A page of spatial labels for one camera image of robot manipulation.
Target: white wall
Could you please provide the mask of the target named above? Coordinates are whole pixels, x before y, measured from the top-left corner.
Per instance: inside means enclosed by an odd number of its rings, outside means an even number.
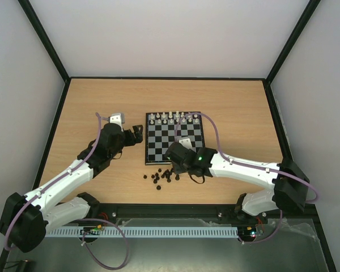
[[[308,0],[31,0],[71,76],[266,77]]]
[[[294,159],[321,191],[316,207],[340,271],[340,0],[321,1],[273,90]]]
[[[62,89],[19,3],[0,0],[0,216],[10,194],[33,185]]]

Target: wire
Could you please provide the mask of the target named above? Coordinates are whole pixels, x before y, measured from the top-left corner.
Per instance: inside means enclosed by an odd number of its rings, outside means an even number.
[[[193,113],[188,113],[188,114],[184,115],[183,117],[181,117],[179,119],[178,123],[176,124],[176,127],[175,127],[175,137],[177,136],[177,131],[179,129],[179,124],[180,124],[181,120],[183,120],[184,118],[187,118],[188,116],[192,116],[192,115],[195,115],[195,114],[200,115],[200,116],[204,116],[205,118],[207,118],[211,122],[211,124],[213,125],[213,128],[214,128],[214,131],[215,131],[216,145],[218,147],[218,152],[219,152],[219,154],[221,155],[221,157],[224,160],[226,160],[227,162],[230,163],[231,162],[230,159],[223,153],[222,148],[220,146],[219,133],[218,133],[218,129],[216,128],[215,122],[208,115],[206,115],[204,113],[193,112]],[[253,169],[257,169],[257,170],[262,170],[262,171],[266,171],[267,170],[267,167],[252,165],[252,164],[243,163],[243,162],[240,162],[240,161],[232,160],[232,163],[236,164],[236,165],[239,165],[239,166],[253,168]],[[282,176],[289,177],[289,178],[291,178],[291,179],[293,179],[295,181],[298,181],[298,182],[302,183],[306,187],[309,187],[311,190],[313,190],[313,192],[315,193],[315,198],[311,199],[311,200],[307,200],[306,203],[315,203],[319,199],[319,193],[318,193],[317,189],[313,185],[311,185],[310,183],[304,181],[303,179],[301,179],[299,177],[296,177],[294,175],[291,175],[291,174],[289,174],[287,172],[276,170],[276,169],[269,168],[269,171],[273,172],[273,173],[277,173],[277,174],[282,175]]]
[[[269,235],[267,236],[266,238],[262,239],[262,240],[259,240],[259,241],[253,241],[253,242],[245,242],[241,239],[241,237],[238,237],[238,240],[242,242],[242,244],[258,244],[258,243],[261,243],[261,242],[265,242],[265,241],[268,241],[270,240],[273,236],[276,235],[276,233],[279,231],[279,229],[281,228],[281,225],[282,225],[282,210],[279,210],[279,221],[278,221],[278,224],[277,224],[277,227],[276,229]]]
[[[203,183],[205,182],[205,176],[202,176],[202,177],[203,177],[203,181],[202,181],[202,182],[196,181],[196,180],[193,178],[193,176],[192,176],[191,174],[189,174],[189,177],[190,177],[190,179],[191,179],[192,181],[194,181],[194,182],[197,183],[197,184],[203,184]]]
[[[88,153],[88,155],[84,158],[84,160],[82,160],[77,166],[75,166],[72,169],[72,172],[76,171],[79,167],[81,167],[89,158],[90,156],[93,154],[93,152],[95,151],[99,138],[100,138],[100,133],[101,133],[101,116],[96,112],[96,116],[98,118],[98,131],[97,131],[97,138],[96,141],[93,143],[92,149],[91,151]],[[50,187],[52,187],[54,184],[56,184],[57,182],[59,182],[59,180],[61,180],[62,178],[66,177],[69,175],[69,172],[65,172],[64,174],[62,174],[61,176],[57,177],[55,180],[53,180],[51,183],[49,183],[45,188],[43,188],[40,193],[44,194],[45,191],[47,191]],[[19,210],[19,212],[14,216],[13,220],[11,221],[6,234],[5,234],[5,241],[4,241],[4,248],[7,251],[13,250],[16,248],[16,246],[12,246],[9,247],[8,243],[9,243],[9,236],[10,233],[12,231],[12,228],[14,227],[16,221],[18,221],[19,217],[21,216],[21,214],[23,213],[23,211],[34,201],[38,198],[38,195],[35,195],[33,198],[31,198],[30,200],[28,200],[27,203],[24,204],[24,206]]]
[[[256,225],[256,227],[261,225],[263,232],[265,232],[265,226],[263,225],[262,220],[259,217],[256,217],[256,218],[258,220],[258,224]]]
[[[92,251],[90,250],[90,248],[88,247],[87,243],[85,242],[84,238],[86,237],[86,234],[87,232],[85,232],[83,234],[83,237],[82,237],[82,245],[84,245],[86,247],[86,249],[88,250],[88,252],[90,253],[92,259],[98,264],[100,265],[101,267],[103,267],[104,269],[107,269],[107,270],[118,270],[118,269],[121,269],[121,268],[124,268],[127,264],[127,261],[128,261],[128,258],[129,258],[129,254],[130,254],[130,245],[129,245],[129,241],[127,240],[124,232],[119,228],[119,226],[113,224],[112,222],[110,221],[107,221],[107,220],[103,220],[103,219],[95,219],[95,218],[83,218],[83,219],[78,219],[79,221],[98,221],[98,222],[103,222],[103,223],[106,223],[112,227],[114,227],[115,229],[117,229],[120,234],[122,235],[122,237],[124,238],[125,240],[125,244],[126,244],[126,257],[123,261],[123,263],[118,266],[118,267],[111,267],[111,266],[107,266],[105,264],[103,264],[102,262],[100,262],[96,257],[95,255],[92,253]]]

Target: wooden surface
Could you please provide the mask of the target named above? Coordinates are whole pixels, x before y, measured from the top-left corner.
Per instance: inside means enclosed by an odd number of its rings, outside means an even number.
[[[125,147],[122,158],[95,179],[72,192],[65,201],[87,192],[103,203],[235,203],[242,193],[262,188],[229,178],[207,178],[202,185],[186,174],[171,183],[150,178],[159,167],[145,166],[145,113],[201,111],[216,123],[222,149],[232,156],[280,162],[281,150],[261,81],[73,79],[54,136],[41,184],[76,159],[96,138],[97,118],[123,112],[124,129],[144,126],[141,144]],[[211,124],[204,119],[205,144],[216,148]]]

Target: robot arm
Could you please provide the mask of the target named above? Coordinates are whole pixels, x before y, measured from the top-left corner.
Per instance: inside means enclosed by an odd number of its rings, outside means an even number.
[[[51,230],[73,220],[97,215],[99,202],[87,193],[79,194],[69,202],[57,204],[74,189],[105,170],[111,160],[118,153],[122,153],[125,146],[133,146],[142,142],[142,125],[133,126],[134,132],[124,131],[122,124],[125,120],[123,114],[120,113],[113,114],[108,120],[109,123],[101,129],[99,141],[93,154],[76,171],[72,172],[72,169],[90,153],[95,141],[90,142],[67,169],[46,184],[24,196],[14,193],[8,197],[0,219],[0,232],[4,235],[23,205],[34,196],[38,196],[21,214],[10,232],[10,241],[22,252],[29,252],[38,246],[45,234]],[[49,187],[55,179],[66,172],[69,173],[67,176]]]
[[[223,159],[220,153],[211,148],[200,148],[196,153],[189,139],[182,139],[173,143],[167,153],[176,173],[187,172],[197,177],[229,177],[249,182],[265,188],[265,190],[242,194],[237,202],[235,213],[239,219],[257,216],[269,210],[281,209],[291,213],[302,213],[307,196],[307,187],[291,178],[281,176],[273,170],[288,172],[309,183],[306,175],[290,159],[283,159],[282,163],[261,163],[244,160],[226,155],[229,161]],[[232,161],[262,167],[254,169]]]

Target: black frame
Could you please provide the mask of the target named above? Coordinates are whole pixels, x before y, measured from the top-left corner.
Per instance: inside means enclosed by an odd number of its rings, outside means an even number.
[[[292,159],[291,150],[286,138],[286,134],[284,132],[283,124],[281,122],[281,118],[278,112],[278,108],[274,99],[274,95],[271,89],[271,83],[277,75],[278,71],[282,67],[284,61],[286,60],[288,54],[292,50],[295,45],[298,37],[301,35],[303,29],[307,25],[309,19],[311,18],[313,12],[317,8],[318,4],[321,0],[309,0],[304,12],[302,13],[300,19],[298,20],[295,28],[293,29],[290,37],[288,38],[286,44],[284,45],[280,55],[278,56],[274,66],[272,67],[267,78],[190,78],[190,77],[138,77],[138,76],[114,76],[114,77],[94,77],[94,76],[72,76],[70,77],[66,72],[58,54],[52,43],[49,40],[48,35],[46,34],[43,25],[40,23],[39,18],[37,17],[32,5],[29,0],[18,0],[23,11],[27,15],[29,21],[31,22],[34,30],[38,34],[39,39],[41,40],[43,46],[47,50],[49,56],[51,57],[54,65],[56,66],[58,72],[61,74],[63,81],[65,82],[65,86],[63,89],[62,96],[59,101],[59,105],[56,111],[56,115],[54,117],[53,125],[50,130],[48,140],[45,146],[45,150],[40,162],[40,166],[35,178],[35,182],[33,185],[33,189],[39,186],[41,177],[43,175],[44,167],[46,160],[49,155],[49,150],[53,142],[54,134],[56,132],[56,128],[60,119],[60,115],[62,112],[62,108],[64,106],[64,102],[66,99],[66,95],[69,89],[69,85],[71,83],[72,78],[88,78],[88,79],[162,79],[162,80],[261,80],[263,82],[263,86],[265,89],[265,94],[267,97],[267,101],[270,107],[270,112],[272,115],[273,123],[275,126],[275,131],[278,137],[280,149],[283,157]],[[225,214],[225,211],[229,211],[234,209],[235,205],[156,205],[156,204],[102,204],[101,209],[106,211],[107,214],[111,215],[112,213],[116,213],[117,218],[200,218],[204,220],[212,220],[213,222],[218,223],[235,223],[232,222],[230,218],[226,216],[219,217],[218,214]],[[320,239],[322,251],[324,253],[324,257],[326,263],[328,265],[329,271],[336,271],[335,264],[326,241],[326,237],[324,231],[322,229],[322,225],[320,222],[320,218],[318,217],[318,213],[315,205],[307,204],[305,207],[305,212],[302,215],[291,215],[285,213],[285,216],[288,218],[308,218],[312,219],[317,236]],[[270,211],[267,212],[268,218],[278,218],[279,212]],[[9,253],[3,249],[1,257],[0,257],[0,271],[3,271],[3,267],[7,260]]]

